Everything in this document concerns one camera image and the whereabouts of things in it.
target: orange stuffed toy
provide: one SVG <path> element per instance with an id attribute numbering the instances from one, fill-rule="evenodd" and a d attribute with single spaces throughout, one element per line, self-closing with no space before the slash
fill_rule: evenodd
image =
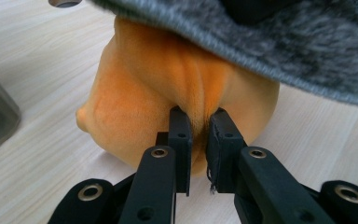
<path id="1" fill-rule="evenodd" d="M 172 32 L 116 17 L 77 125 L 137 167 L 167 132 L 170 109 L 187 113 L 193 132 L 192 174 L 205 174 L 209 118 L 224 108 L 248 144 L 269 121 L 279 83 L 240 68 Z"/>

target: metal ring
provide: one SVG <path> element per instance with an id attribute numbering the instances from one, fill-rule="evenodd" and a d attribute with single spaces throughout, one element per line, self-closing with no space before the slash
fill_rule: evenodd
<path id="1" fill-rule="evenodd" d="M 348 186 L 337 185 L 334 192 L 342 199 L 350 203 L 358 203 L 358 191 Z"/>
<path id="2" fill-rule="evenodd" d="M 168 155 L 168 150 L 164 148 L 156 148 L 152 151 L 152 156 L 154 158 L 163 158 Z"/>
<path id="3" fill-rule="evenodd" d="M 257 159 L 264 159 L 267 157 L 267 153 L 260 149 L 252 149 L 249 151 L 249 155 Z"/>
<path id="4" fill-rule="evenodd" d="M 95 193 L 89 194 L 87 193 L 87 190 L 90 189 L 96 189 L 97 191 Z M 98 197 L 101 196 L 102 193 L 103 193 L 103 187 L 101 187 L 101 185 L 92 184 L 92 185 L 87 185 L 81 191 L 79 191 L 77 197 L 83 202 L 88 202 L 97 199 Z"/>

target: plush toy nub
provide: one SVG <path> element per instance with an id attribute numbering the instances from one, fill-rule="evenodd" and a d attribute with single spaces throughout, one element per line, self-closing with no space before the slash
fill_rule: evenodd
<path id="1" fill-rule="evenodd" d="M 229 63 L 172 32 L 116 18 L 77 125 L 133 167 L 167 132 L 176 105 L 191 121 L 192 174 L 205 174 L 211 114 L 223 107 L 249 144 L 276 105 L 279 84 Z"/>

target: gray fabric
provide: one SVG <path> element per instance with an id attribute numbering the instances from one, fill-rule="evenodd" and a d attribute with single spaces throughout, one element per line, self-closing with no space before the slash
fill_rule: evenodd
<path id="1" fill-rule="evenodd" d="M 358 0 L 301 0 L 254 26 L 218 0 L 92 0 L 265 77 L 358 105 Z"/>

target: wooden table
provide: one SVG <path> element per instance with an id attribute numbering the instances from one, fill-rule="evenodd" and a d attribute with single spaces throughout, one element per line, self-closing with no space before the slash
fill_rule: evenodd
<path id="1" fill-rule="evenodd" d="M 116 184 L 135 172 L 76 127 L 114 15 L 88 2 L 0 1 L 0 83 L 21 109 L 21 125 L 0 146 L 0 224 L 46 223 L 66 192 L 88 178 Z M 303 183 L 358 185 L 358 107 L 282 86 L 267 129 L 253 143 L 271 150 Z M 239 223 L 232 195 L 192 178 L 178 195 L 177 223 Z"/>

